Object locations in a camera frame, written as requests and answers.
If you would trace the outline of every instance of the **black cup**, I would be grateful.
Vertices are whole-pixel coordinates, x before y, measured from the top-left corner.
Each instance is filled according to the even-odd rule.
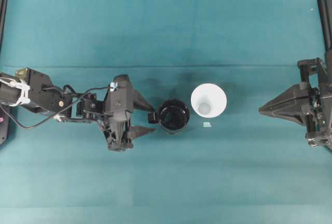
[[[157,113],[148,115],[149,123],[159,123],[168,133],[176,134],[183,130],[189,121],[189,108],[180,100],[162,103]]]

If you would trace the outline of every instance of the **small label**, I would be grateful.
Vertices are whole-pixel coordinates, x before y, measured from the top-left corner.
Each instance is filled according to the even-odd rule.
[[[204,122],[203,127],[212,127],[212,126],[211,126],[210,122]]]

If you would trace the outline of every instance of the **black cable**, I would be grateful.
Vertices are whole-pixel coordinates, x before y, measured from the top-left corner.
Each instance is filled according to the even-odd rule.
[[[64,85],[63,89],[61,89],[58,86],[51,86],[51,87],[44,87],[44,88],[42,88],[42,90],[44,90],[44,91],[46,91],[46,90],[56,90],[56,91],[60,92],[62,96],[63,96],[63,94],[68,94],[68,95],[74,96],[74,97],[81,96],[81,93],[76,93],[76,91],[72,88],[72,86],[68,85],[68,84]]]
[[[7,112],[7,111],[2,107],[1,104],[0,104],[0,108],[1,108],[1,110],[4,111],[4,113],[7,114],[8,117],[11,118],[12,121],[14,121],[14,123],[17,124],[19,127],[24,128],[24,129],[33,129],[33,128],[36,128],[36,127],[40,126],[41,124],[44,124],[46,121],[52,119],[55,115],[60,114],[60,113],[62,113],[62,112],[64,112],[64,111],[66,111],[67,109],[71,108],[71,107],[72,107],[73,105],[75,105],[78,101],[80,101],[81,99],[83,99],[83,97],[84,97],[85,95],[87,95],[90,91],[93,91],[93,90],[103,90],[103,89],[109,89],[109,86],[107,86],[107,87],[101,87],[101,88],[90,88],[90,89],[88,89],[88,90],[85,91],[80,97],[78,97],[74,102],[72,102],[70,105],[66,106],[64,109],[62,109],[62,110],[56,112],[55,114],[52,114],[51,116],[47,117],[46,119],[42,120],[41,122],[39,122],[39,123],[37,123],[37,124],[34,124],[34,125],[30,126],[30,127],[26,127],[26,126],[22,125],[19,121],[17,121],[17,119],[16,119],[13,115],[11,115],[9,112]]]
[[[70,92],[72,93],[72,94],[77,94],[76,93],[76,91],[72,88],[72,86],[71,85],[68,85],[68,84],[66,84],[66,85],[64,85],[63,86],[63,92],[65,92],[66,93],[66,89],[69,89],[70,90]]]

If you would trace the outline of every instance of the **white cable tie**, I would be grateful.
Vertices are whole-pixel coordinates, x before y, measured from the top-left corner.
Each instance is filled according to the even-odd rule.
[[[9,106],[18,106],[18,105],[30,103],[30,99],[28,98],[30,86],[27,85],[24,80],[20,79],[20,81],[21,82],[17,82],[16,80],[11,79],[11,78],[0,77],[0,82],[6,84],[7,86],[9,86],[11,88],[17,88],[17,89],[21,90],[21,95],[17,99],[16,103],[11,104]]]
[[[109,87],[110,87],[109,91],[114,92],[115,89],[118,87],[118,83],[117,82],[111,82]]]

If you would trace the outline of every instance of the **green fabric backdrop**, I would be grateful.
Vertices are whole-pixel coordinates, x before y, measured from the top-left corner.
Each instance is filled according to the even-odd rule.
[[[223,115],[109,152],[91,125],[11,125],[0,223],[328,223],[332,154],[258,114],[324,53],[316,0],[8,0],[2,71],[29,66],[78,91],[128,73],[157,107],[205,82]],[[102,99],[103,92],[98,93]],[[41,116],[14,111],[24,124]],[[133,123],[146,124],[136,111]]]

